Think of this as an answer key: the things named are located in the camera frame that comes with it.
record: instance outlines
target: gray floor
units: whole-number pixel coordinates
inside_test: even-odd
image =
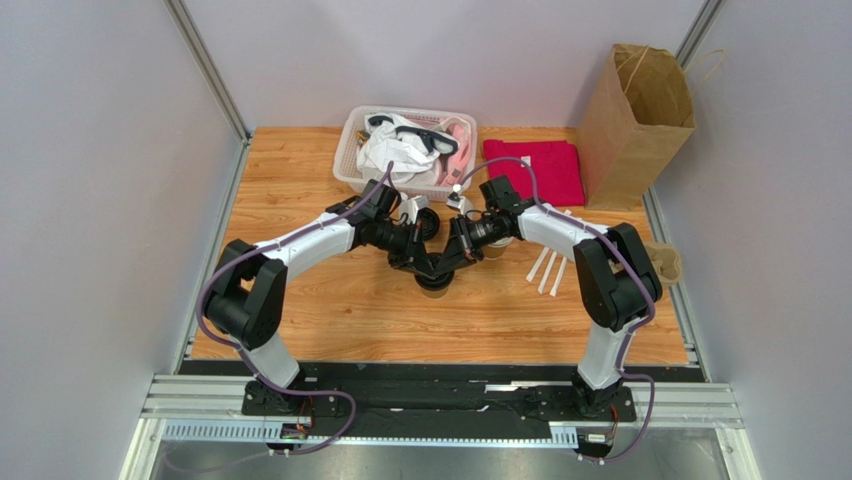
[[[631,440],[622,429],[614,451]],[[167,443],[161,454],[184,468],[221,465],[261,452],[257,444]],[[194,477],[160,462],[154,479]],[[264,457],[229,470],[198,475],[204,479],[726,479],[713,429],[651,430],[622,462],[604,467],[578,462],[573,452],[545,449],[332,446],[305,457]]]

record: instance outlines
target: pink cloth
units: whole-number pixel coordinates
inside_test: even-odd
[[[577,147],[566,141],[505,143],[502,140],[482,142],[485,160],[498,157],[529,157],[538,181],[538,196],[554,207],[582,206],[586,203],[580,179]],[[506,175],[512,186],[526,199],[532,197],[532,181],[524,167],[514,162],[488,165],[490,178]]]
[[[465,128],[461,123],[451,123],[447,127],[446,133],[456,139],[456,142],[459,144],[459,151],[447,159],[446,176],[438,182],[438,185],[441,187],[452,187],[459,183],[461,177],[467,173],[467,164],[470,163],[471,157],[470,133],[467,131],[468,128],[470,126]]]

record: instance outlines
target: black mounting bracket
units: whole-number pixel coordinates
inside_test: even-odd
[[[526,209],[535,205],[533,199],[528,198],[521,200],[520,194],[512,186],[509,177],[500,175],[492,178],[479,186],[482,196],[485,197],[485,206],[492,210],[510,213],[517,217],[524,213]],[[515,235],[520,235],[520,232],[513,232]]]
[[[663,288],[636,229],[622,223],[607,230],[605,235],[639,275],[651,298],[659,300]],[[574,245],[574,259],[583,306],[595,323],[617,332],[625,323],[648,313],[645,298],[627,272],[613,273],[610,262],[618,261],[599,239]]]
[[[545,421],[613,421],[612,410],[605,408],[595,416],[577,410],[577,391],[572,386],[546,386],[535,388],[538,418]],[[621,386],[611,397],[609,405],[615,407],[619,421],[636,420],[633,392]]]
[[[370,195],[371,199],[367,201],[367,203],[365,203],[357,212],[355,212],[354,215],[346,219],[349,222],[349,225],[356,228],[365,222],[381,222],[383,220],[387,220],[390,216],[391,210],[393,210],[393,205],[400,201],[398,191],[388,187],[387,185],[379,185],[379,182],[375,180],[370,180],[367,182],[367,185],[364,187],[364,191],[360,196],[355,195],[349,197],[340,203],[335,203],[334,205],[326,208],[325,211],[326,213],[335,213],[340,215],[346,210],[352,208],[352,205],[359,199],[364,198],[365,195]],[[356,243],[353,247],[357,247],[359,245],[364,244]]]
[[[254,250],[253,245],[234,240],[225,246],[216,270],[237,257]],[[242,280],[254,280],[251,291]],[[281,323],[287,266],[281,260],[257,255],[226,271],[213,283],[204,305],[204,316],[220,331],[236,338],[253,350],[272,338]]]
[[[310,382],[297,381],[294,385],[291,385],[291,388],[300,391],[310,391],[310,386]],[[269,389],[257,380],[252,380],[246,384],[242,414],[255,417],[298,415],[303,410],[302,405],[305,402],[311,404],[310,410],[305,411],[302,415],[313,414],[315,417],[330,418],[339,417],[346,413],[341,410],[340,397],[336,395],[317,396],[314,397],[313,402],[310,402],[306,396],[284,395]]]

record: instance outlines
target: white stick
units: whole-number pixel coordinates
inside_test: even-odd
[[[550,255],[550,260],[547,262],[547,268],[544,269],[544,275],[541,277],[541,283],[538,284],[538,293],[544,293],[544,284],[547,283],[547,277],[550,276],[550,269],[553,268],[553,262],[556,261],[556,252]]]
[[[533,265],[533,269],[530,270],[530,273],[527,274],[527,281],[528,282],[532,282],[532,279],[535,278],[535,274],[538,273],[538,267],[541,266],[541,262],[544,261],[544,257],[547,256],[547,252],[549,252],[549,251],[550,251],[550,249],[547,248],[547,247],[544,247],[541,250],[541,255],[539,255],[538,260],[535,261],[535,265]]]
[[[556,291],[559,289],[559,284],[562,283],[562,274],[565,273],[565,265],[568,263],[568,257],[562,257],[562,263],[559,264],[559,272],[556,274],[556,281],[553,282],[553,288],[550,289],[550,296],[555,297]]]

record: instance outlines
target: paper bag handle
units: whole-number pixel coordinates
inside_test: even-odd
[[[633,71],[630,72],[630,78],[627,79],[627,85],[624,86],[624,90],[623,90],[625,95],[627,94],[627,90],[630,88],[630,84],[633,82],[633,76],[636,75],[636,70],[639,70],[639,65],[642,65],[642,60],[645,60],[645,55],[648,54],[649,48],[651,48],[650,45],[645,45],[645,48],[642,49],[642,56],[639,57],[639,61],[636,62],[636,66],[633,67]],[[639,55],[638,51],[635,52],[633,55],[630,55],[629,57],[627,57],[627,60],[621,62],[621,65],[619,65],[618,68],[615,69],[616,73],[619,70],[621,70],[621,67],[627,65],[627,62],[629,62],[630,60],[633,60],[633,57],[635,57],[636,55]]]
[[[697,65],[697,64],[699,64],[699,63],[701,63],[701,62],[702,62],[705,58],[707,58],[707,57],[709,57],[709,56],[711,56],[711,55],[717,54],[717,53],[721,53],[721,54],[722,54],[722,57],[721,57],[721,58],[719,58],[719,61],[718,61],[718,62],[716,62],[716,65],[713,65],[713,68],[711,68],[711,69],[710,69],[710,71],[709,71],[709,72],[707,72],[707,75],[704,75],[704,78],[702,78],[702,79],[701,79],[701,81],[700,81],[700,82],[698,82],[698,85],[696,85],[696,86],[695,86],[695,88],[693,88],[693,89],[689,92],[689,94],[690,94],[690,95],[693,95],[693,96],[694,96],[696,93],[698,93],[698,90],[700,90],[700,89],[701,89],[701,87],[704,85],[704,82],[706,82],[706,81],[710,78],[710,76],[711,76],[711,75],[713,75],[714,73],[716,73],[716,70],[719,68],[719,65],[721,65],[721,64],[722,64],[722,62],[723,62],[723,61],[725,61],[725,59],[726,59],[726,58],[728,58],[728,54],[727,54],[727,53],[725,53],[725,49],[723,49],[723,48],[720,48],[720,49],[718,49],[718,50],[713,50],[712,52],[705,53],[704,55],[702,55],[702,56],[698,57],[697,59],[693,60],[692,62],[690,62],[690,63],[689,63],[689,65],[687,65],[687,66],[686,66],[686,68],[684,68],[684,69],[683,69],[683,76],[684,76],[684,78],[686,78],[686,74],[687,74],[687,72],[689,72],[689,71],[692,69],[692,67],[694,67],[695,65]]]
[[[633,77],[636,75],[636,71],[639,70],[639,65],[642,64],[643,60],[645,60],[645,55],[648,54],[649,48],[650,48],[650,45],[645,45],[645,48],[643,48],[642,50],[634,52],[633,55],[630,55],[629,57],[627,57],[627,59],[625,59],[623,62],[621,62],[621,65],[619,65],[615,69],[615,71],[618,72],[619,70],[621,70],[621,67],[623,67],[627,64],[627,62],[629,62],[630,60],[633,60],[633,57],[635,57],[636,55],[639,55],[640,53],[642,54],[642,56],[639,58],[639,61],[636,62],[636,66],[633,67],[633,71],[630,73],[630,77],[627,79],[627,85],[624,86],[623,91],[624,91],[625,94],[627,94],[627,90],[630,89],[630,84],[633,83]],[[716,62],[716,65],[713,65],[713,68],[711,68],[710,71],[707,72],[707,75],[705,75],[704,78],[702,78],[701,81],[698,82],[698,85],[695,88],[693,88],[692,90],[690,90],[690,92],[689,92],[690,95],[695,95],[696,93],[698,93],[698,90],[700,90],[701,87],[704,86],[704,83],[708,79],[710,79],[710,76],[713,75],[714,73],[716,73],[716,70],[719,68],[720,65],[722,65],[722,62],[725,61],[725,59],[728,57],[728,54],[725,53],[725,50],[722,49],[722,48],[720,48],[718,50],[713,50],[712,52],[706,53],[706,54],[702,55],[701,57],[697,58],[696,60],[693,60],[692,62],[690,62],[689,65],[686,66],[686,68],[683,69],[683,76],[684,76],[684,78],[686,78],[686,74],[689,72],[690,69],[692,69],[692,67],[701,63],[707,57],[709,57],[711,55],[715,55],[717,53],[721,53],[722,57],[719,58],[719,61]]]

